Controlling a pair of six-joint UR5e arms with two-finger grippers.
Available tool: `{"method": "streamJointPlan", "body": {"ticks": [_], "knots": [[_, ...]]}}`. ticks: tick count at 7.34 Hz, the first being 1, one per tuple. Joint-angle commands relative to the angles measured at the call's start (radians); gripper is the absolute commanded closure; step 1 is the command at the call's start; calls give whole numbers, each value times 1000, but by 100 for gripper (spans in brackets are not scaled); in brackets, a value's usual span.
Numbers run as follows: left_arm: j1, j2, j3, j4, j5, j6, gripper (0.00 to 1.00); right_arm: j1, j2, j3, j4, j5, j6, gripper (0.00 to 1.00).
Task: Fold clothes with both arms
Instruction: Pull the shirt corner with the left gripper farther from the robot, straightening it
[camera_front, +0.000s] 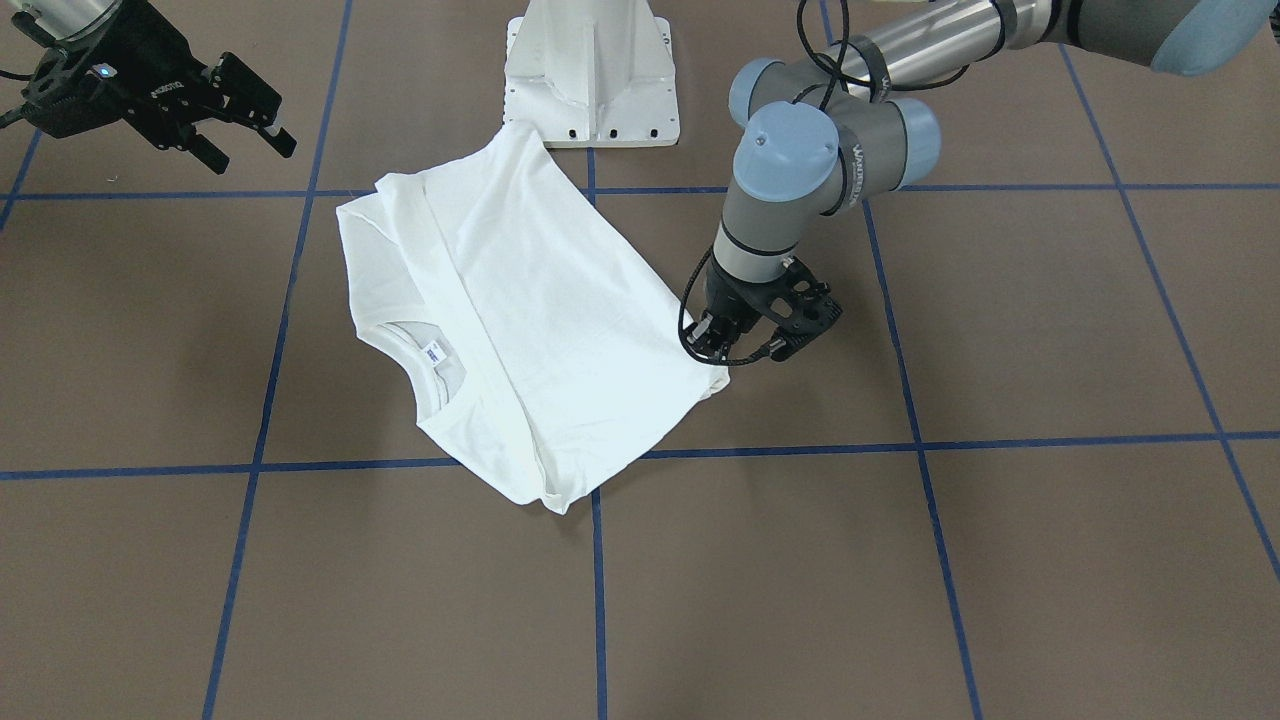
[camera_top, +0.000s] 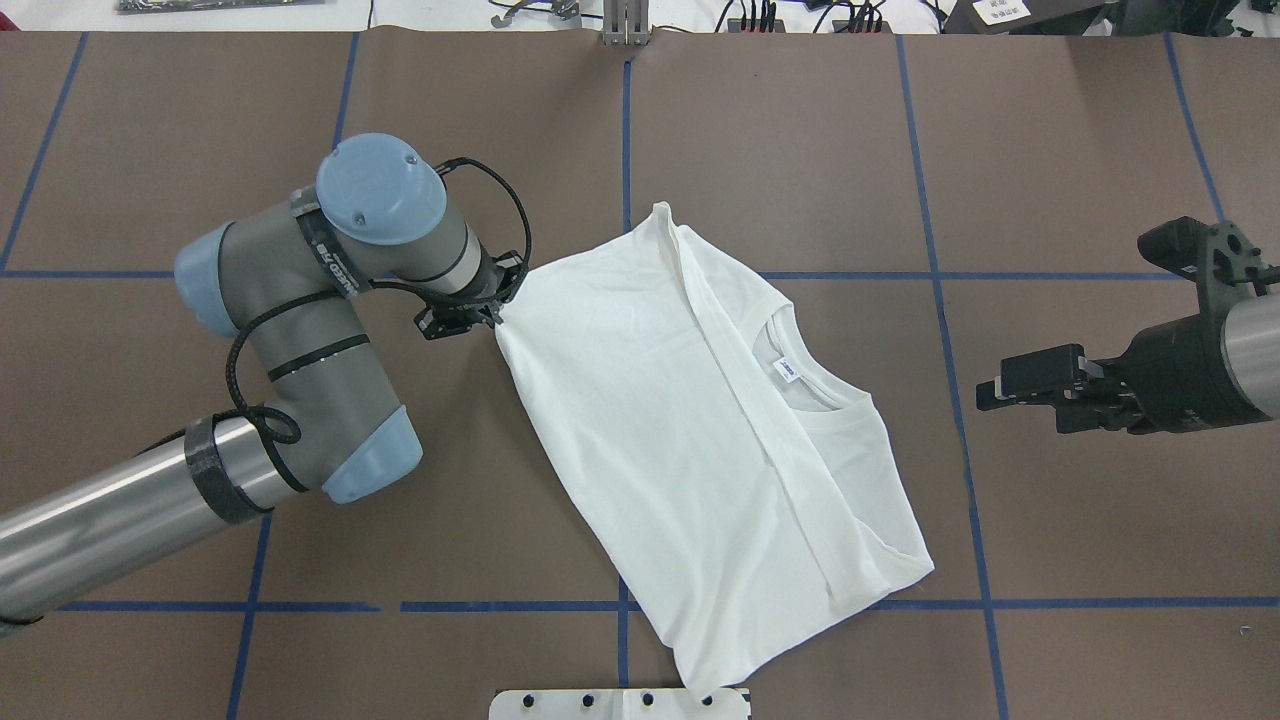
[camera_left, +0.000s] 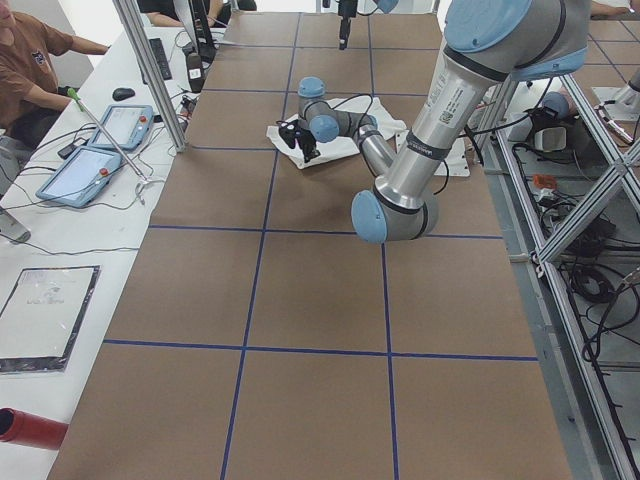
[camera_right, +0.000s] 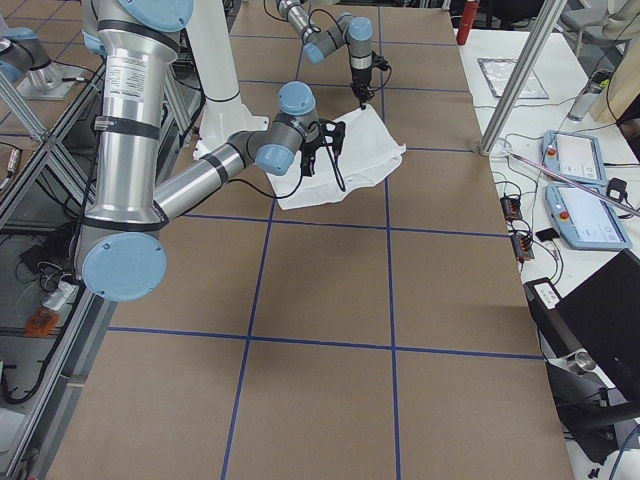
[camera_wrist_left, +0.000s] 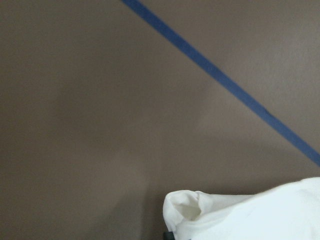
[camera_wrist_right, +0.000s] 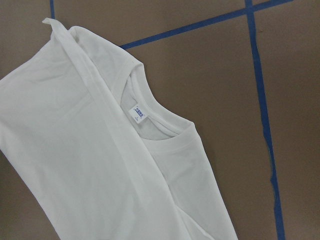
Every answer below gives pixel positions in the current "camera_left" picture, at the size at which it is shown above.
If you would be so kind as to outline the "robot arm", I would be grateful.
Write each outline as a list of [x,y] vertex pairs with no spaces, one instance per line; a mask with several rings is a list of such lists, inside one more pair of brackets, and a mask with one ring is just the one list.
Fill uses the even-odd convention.
[[348,47],[351,33],[351,20],[358,16],[371,16],[374,13],[388,14],[395,9],[398,0],[374,0],[375,7],[370,12],[360,12],[358,10],[358,0],[336,1],[337,15],[340,17],[339,27],[339,49],[345,50]]
[[441,69],[397,152],[372,116],[330,107],[317,77],[300,82],[298,118],[281,136],[308,159],[317,156],[317,143],[352,138],[375,175],[372,188],[352,201],[358,236],[378,244],[419,238],[438,218],[428,182],[487,90],[507,79],[578,70],[586,59],[590,11],[588,1],[454,1],[437,59]]

